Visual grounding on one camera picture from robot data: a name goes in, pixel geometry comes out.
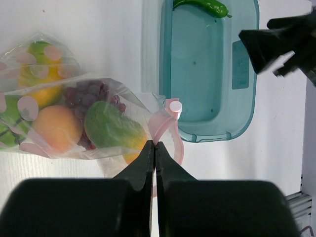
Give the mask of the clear zip top bag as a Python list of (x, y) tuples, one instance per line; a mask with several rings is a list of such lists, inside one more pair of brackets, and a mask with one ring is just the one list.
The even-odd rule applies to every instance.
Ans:
[(36, 33), (0, 55), (0, 149), (49, 159), (94, 160), (113, 177), (145, 143), (163, 142), (181, 164), (182, 104), (81, 74), (68, 47)]

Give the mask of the orange toy peach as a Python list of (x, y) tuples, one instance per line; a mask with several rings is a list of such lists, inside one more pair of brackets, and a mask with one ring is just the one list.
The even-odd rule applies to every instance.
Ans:
[(61, 105), (42, 109), (33, 121), (32, 128), (52, 148), (54, 154), (71, 150), (83, 132), (83, 126), (72, 110)]

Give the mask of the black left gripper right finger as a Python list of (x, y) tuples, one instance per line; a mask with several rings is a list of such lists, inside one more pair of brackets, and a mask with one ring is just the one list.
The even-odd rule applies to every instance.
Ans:
[(280, 189), (271, 182), (197, 180), (155, 148), (158, 226), (162, 237), (298, 237)]

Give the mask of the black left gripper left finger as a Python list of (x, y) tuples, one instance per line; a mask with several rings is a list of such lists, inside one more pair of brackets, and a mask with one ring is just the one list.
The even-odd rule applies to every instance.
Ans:
[(154, 144), (111, 179), (28, 179), (0, 215), (3, 237), (148, 237)]

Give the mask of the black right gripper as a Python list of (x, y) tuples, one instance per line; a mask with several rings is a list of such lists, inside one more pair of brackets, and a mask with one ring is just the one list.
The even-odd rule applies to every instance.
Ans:
[(245, 46), (255, 73), (265, 71), (280, 56), (294, 54), (274, 71), (277, 77), (301, 70), (316, 83), (316, 11), (301, 16), (271, 19), (266, 30), (242, 30)]

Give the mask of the teal plastic tray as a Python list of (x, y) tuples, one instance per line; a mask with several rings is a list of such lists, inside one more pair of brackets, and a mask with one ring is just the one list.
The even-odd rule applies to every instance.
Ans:
[(258, 29), (256, 0), (225, 0), (217, 18), (195, 5), (143, 2), (141, 90), (178, 98), (181, 138), (200, 143), (242, 135), (254, 114), (256, 74), (238, 35)]

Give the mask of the purple toy grape bunch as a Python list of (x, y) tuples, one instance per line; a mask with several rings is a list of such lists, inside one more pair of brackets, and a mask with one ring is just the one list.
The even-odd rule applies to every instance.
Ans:
[(120, 102), (119, 96), (112, 94), (109, 86), (100, 80), (79, 81), (75, 87), (66, 87), (64, 98), (65, 106), (74, 112), (82, 124), (87, 110), (97, 101), (109, 102), (121, 113), (126, 109), (126, 105)]

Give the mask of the toy mango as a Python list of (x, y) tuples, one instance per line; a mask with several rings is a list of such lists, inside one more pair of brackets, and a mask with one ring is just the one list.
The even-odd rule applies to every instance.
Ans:
[(92, 144), (98, 148), (128, 148), (123, 155), (127, 164), (132, 163), (143, 149), (147, 135), (143, 126), (123, 114), (116, 106), (97, 101), (86, 112), (84, 129)]
[[(63, 79), (59, 75), (59, 68), (63, 63), (63, 54), (59, 48), (45, 41), (36, 41), (28, 46), (26, 52), (32, 55), (36, 62), (22, 65), (18, 79), (19, 86), (33, 87)], [(40, 108), (45, 108), (56, 103), (62, 96), (63, 90), (63, 86), (57, 85), (28, 95), (36, 100)]]

